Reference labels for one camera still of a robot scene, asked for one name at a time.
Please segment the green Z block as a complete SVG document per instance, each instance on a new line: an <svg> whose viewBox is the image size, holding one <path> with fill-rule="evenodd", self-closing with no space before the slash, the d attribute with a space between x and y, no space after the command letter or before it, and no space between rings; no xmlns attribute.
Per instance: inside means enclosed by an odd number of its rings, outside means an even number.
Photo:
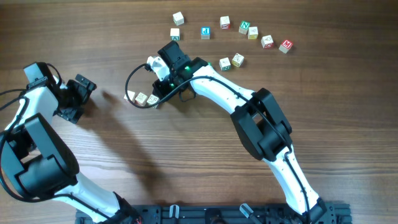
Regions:
<svg viewBox="0 0 398 224"><path fill-rule="evenodd" d="M156 104L159 101L159 97L155 95L150 95L147 99L147 106L152 106L153 104Z"/></svg>

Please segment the red block with drawing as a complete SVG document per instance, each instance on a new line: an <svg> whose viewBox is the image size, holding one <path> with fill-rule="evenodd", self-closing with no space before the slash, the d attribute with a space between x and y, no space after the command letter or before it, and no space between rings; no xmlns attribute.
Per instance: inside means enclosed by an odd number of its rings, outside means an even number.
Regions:
<svg viewBox="0 0 398 224"><path fill-rule="evenodd" d="M148 100L148 96L142 92L139 92L134 99L134 103L139 106L145 106Z"/></svg>

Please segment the red G block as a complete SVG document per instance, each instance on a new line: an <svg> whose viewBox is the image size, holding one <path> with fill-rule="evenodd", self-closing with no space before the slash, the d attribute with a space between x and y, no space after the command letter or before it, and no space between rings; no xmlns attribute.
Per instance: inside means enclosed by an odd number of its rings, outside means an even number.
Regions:
<svg viewBox="0 0 398 224"><path fill-rule="evenodd" d="M124 99L125 99L126 101L132 101L132 102L134 102L135 95L136 95L136 93L135 93L134 91L128 90L127 93L124 95Z"/></svg>

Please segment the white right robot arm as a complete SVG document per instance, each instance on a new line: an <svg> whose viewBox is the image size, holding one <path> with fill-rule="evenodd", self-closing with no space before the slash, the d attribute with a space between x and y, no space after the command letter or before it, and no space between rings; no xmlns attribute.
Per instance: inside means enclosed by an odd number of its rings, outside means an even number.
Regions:
<svg viewBox="0 0 398 224"><path fill-rule="evenodd" d="M176 41L147 59L147 69L158 77L154 93L167 101L191 89L227 111L243 147L264 161L275 175L287 205L307 223L315 223L326 206L303 174L294 154L292 127L269 90L248 90L222 77L207 61L190 59Z"/></svg>

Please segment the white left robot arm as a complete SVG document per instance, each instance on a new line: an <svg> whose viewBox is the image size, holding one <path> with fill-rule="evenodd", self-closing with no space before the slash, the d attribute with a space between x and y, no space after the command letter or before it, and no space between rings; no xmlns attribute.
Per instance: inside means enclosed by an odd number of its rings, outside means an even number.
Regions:
<svg viewBox="0 0 398 224"><path fill-rule="evenodd" d="M12 122L1 132L1 185L27 203L55 200L84 213L92 223L141 223L139 212L115 192L80 172L76 157L53 129L55 115L75 124L96 84L77 75L63 83L53 65L34 62L24 68L29 84L16 101Z"/></svg>

